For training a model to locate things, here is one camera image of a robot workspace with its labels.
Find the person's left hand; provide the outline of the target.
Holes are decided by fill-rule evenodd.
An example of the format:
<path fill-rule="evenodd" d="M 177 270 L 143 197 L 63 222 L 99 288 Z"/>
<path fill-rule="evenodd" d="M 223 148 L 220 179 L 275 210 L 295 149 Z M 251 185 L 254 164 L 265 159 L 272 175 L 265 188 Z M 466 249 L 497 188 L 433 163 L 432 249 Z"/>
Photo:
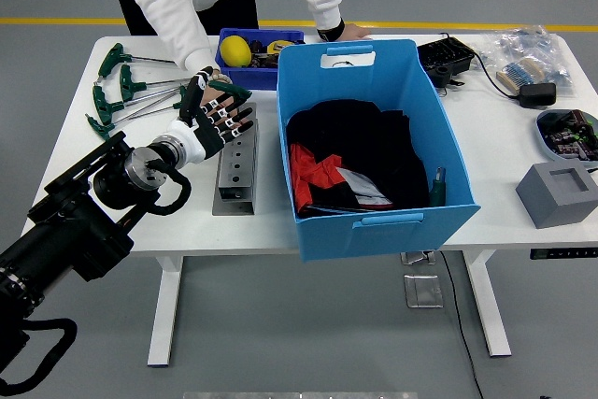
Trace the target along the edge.
<path fill-rule="evenodd" d="M 345 27 L 337 39 L 338 41 L 353 41 L 368 39 L 370 31 L 362 26 L 356 25 L 355 23 L 346 23 Z"/>

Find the person's right hand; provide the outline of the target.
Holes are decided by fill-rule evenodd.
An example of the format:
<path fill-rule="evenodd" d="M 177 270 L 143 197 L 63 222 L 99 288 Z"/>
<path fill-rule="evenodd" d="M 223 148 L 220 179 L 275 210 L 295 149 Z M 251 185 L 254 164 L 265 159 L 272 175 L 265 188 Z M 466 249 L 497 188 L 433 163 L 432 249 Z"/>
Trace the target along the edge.
<path fill-rule="evenodd" d="M 230 77 L 221 73 L 219 70 L 213 71 L 208 76 L 207 85 L 214 90 L 222 91 L 225 86 L 231 86 L 232 84 L 233 82 Z"/>

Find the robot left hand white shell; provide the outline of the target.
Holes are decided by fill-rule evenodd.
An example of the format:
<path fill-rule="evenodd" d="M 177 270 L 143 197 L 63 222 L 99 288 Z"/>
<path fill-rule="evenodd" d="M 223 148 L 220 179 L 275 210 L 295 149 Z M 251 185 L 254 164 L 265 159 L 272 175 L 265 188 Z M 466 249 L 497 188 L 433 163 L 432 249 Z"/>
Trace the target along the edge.
<path fill-rule="evenodd" d="M 244 106 L 251 92 L 234 84 L 222 91 L 210 88 L 208 76 L 213 71 L 209 66 L 192 77 L 178 117 L 154 140 L 165 146 L 164 159 L 175 168 L 211 158 L 253 125 L 249 118 L 253 109 Z"/>

